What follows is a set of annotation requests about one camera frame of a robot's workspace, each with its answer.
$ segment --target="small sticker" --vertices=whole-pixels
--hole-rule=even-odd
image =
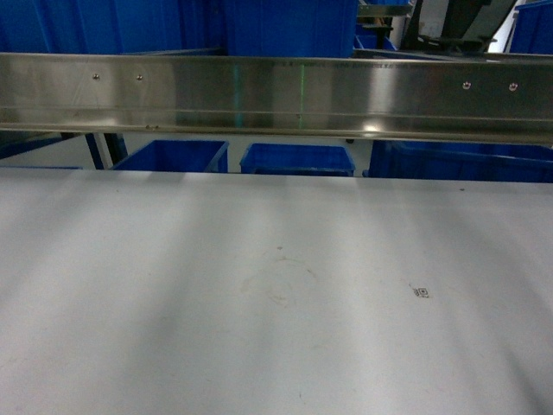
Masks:
[[[429,291],[426,288],[414,288],[415,295],[420,298],[429,298]]]

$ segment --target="white conveyor belt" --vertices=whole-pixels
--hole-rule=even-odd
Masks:
[[[553,185],[0,169],[0,413],[553,413]]]

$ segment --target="gray surface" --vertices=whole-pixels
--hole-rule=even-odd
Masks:
[[[0,129],[553,140],[548,61],[0,54],[0,67]]]
[[[553,412],[551,185],[0,169],[0,193],[2,414]]]

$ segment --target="blue plastic crate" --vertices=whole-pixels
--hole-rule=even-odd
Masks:
[[[344,147],[251,144],[240,162],[242,173],[286,176],[353,176],[355,164]]]
[[[229,55],[348,58],[358,0],[224,0]]]
[[[377,48],[377,36],[376,35],[356,35],[353,47],[356,49],[376,49]],[[384,38],[385,50],[397,50],[394,44],[387,37]]]
[[[227,149],[227,141],[154,140],[113,169],[226,173]]]
[[[363,176],[553,182],[553,150],[535,145],[375,141]]]
[[[363,24],[356,24],[353,47],[356,49],[376,49],[376,34],[370,29],[363,29]],[[394,44],[387,37],[384,38],[384,50],[397,50]]]
[[[511,53],[553,54],[553,0],[524,4],[516,10]]]
[[[225,46],[222,0],[0,0],[0,50],[123,54]]]
[[[409,0],[368,0],[369,4],[382,4],[390,6],[401,6],[409,4]]]

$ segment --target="stainless steel rail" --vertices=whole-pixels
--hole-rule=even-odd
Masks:
[[[0,54],[0,130],[553,143],[553,64]]]

